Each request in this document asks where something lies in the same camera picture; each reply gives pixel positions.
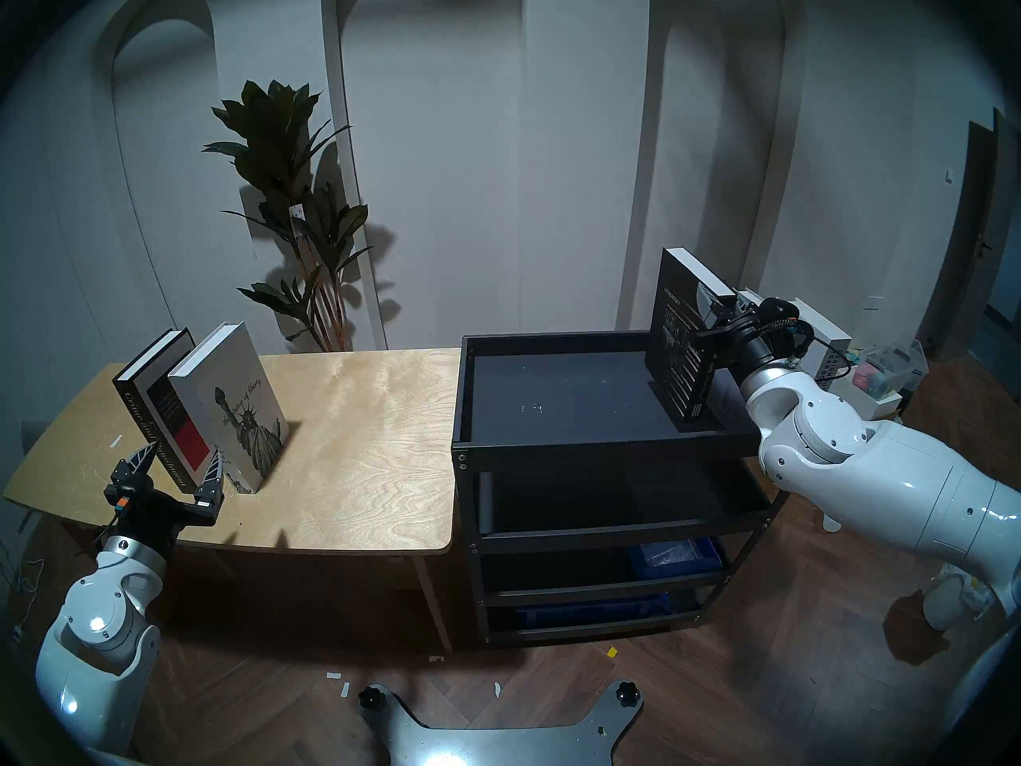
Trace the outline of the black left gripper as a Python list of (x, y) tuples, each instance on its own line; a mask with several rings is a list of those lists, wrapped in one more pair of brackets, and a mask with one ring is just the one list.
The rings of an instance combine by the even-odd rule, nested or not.
[(111, 473), (104, 497), (114, 508), (113, 525), (104, 549), (121, 541), (144, 545), (169, 559), (181, 531), (188, 527), (211, 527), (217, 523), (224, 498), (224, 456), (212, 456), (192, 502), (173, 498), (154, 488), (149, 471), (157, 457), (158, 441), (149, 442), (121, 459)]

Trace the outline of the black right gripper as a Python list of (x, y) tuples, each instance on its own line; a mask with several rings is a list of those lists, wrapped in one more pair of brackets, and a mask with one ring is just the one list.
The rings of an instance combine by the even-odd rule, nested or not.
[(707, 368), (712, 371), (736, 368), (739, 376), (747, 376), (771, 363), (782, 363), (782, 354), (774, 350), (770, 338), (782, 330), (782, 318), (763, 319), (759, 312), (753, 312), (731, 319), (737, 302), (738, 296), (733, 291), (721, 293), (718, 286), (704, 282), (697, 285), (696, 310), (702, 324), (723, 325), (691, 335), (694, 348), (708, 363)]

